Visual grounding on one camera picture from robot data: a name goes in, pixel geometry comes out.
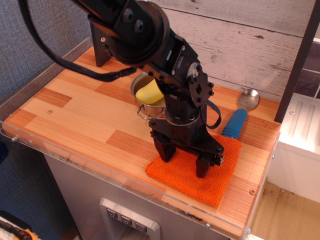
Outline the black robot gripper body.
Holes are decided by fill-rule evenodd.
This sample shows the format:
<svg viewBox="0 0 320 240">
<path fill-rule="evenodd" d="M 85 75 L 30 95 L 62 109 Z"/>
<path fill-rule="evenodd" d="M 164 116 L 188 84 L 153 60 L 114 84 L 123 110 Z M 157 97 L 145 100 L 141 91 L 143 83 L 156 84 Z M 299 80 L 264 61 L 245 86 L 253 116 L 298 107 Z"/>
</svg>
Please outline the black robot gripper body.
<svg viewBox="0 0 320 240">
<path fill-rule="evenodd" d="M 208 132 L 206 126 L 207 110 L 199 113 L 187 124 L 172 123 L 167 119 L 152 119 L 148 122 L 153 139 L 171 142 L 179 148 L 196 156 L 211 155 L 210 165 L 221 166 L 225 148 Z"/>
</svg>

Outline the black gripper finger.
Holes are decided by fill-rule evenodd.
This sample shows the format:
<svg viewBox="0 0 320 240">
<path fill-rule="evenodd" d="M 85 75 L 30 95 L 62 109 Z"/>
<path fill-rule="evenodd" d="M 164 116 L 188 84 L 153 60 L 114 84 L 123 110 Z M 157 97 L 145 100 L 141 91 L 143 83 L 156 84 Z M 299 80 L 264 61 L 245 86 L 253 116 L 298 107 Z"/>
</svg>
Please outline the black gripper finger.
<svg viewBox="0 0 320 240">
<path fill-rule="evenodd" d="M 204 178 L 210 168 L 212 161 L 211 155 L 200 155 L 196 160 L 196 175 L 198 178 Z"/>
<path fill-rule="evenodd" d="M 176 147 L 170 141 L 164 139 L 154 138 L 153 141 L 161 159 L 165 162 L 169 162 L 176 152 Z"/>
</svg>

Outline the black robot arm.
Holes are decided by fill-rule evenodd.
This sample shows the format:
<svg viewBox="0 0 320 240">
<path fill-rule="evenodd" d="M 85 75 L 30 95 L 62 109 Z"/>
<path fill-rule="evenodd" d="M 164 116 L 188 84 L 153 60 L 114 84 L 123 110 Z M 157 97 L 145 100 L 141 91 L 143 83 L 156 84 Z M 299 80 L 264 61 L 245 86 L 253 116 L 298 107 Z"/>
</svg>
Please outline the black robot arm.
<svg viewBox="0 0 320 240">
<path fill-rule="evenodd" d="M 143 0 L 78 0 L 76 4 L 106 37 L 119 62 L 152 76 L 164 96 L 163 119 L 149 121 L 160 157 L 168 162 L 176 149 L 197 156 L 196 174 L 221 165 L 224 147 L 208 132 L 207 107 L 213 84 L 197 53 L 170 27 L 155 3 Z"/>
</svg>

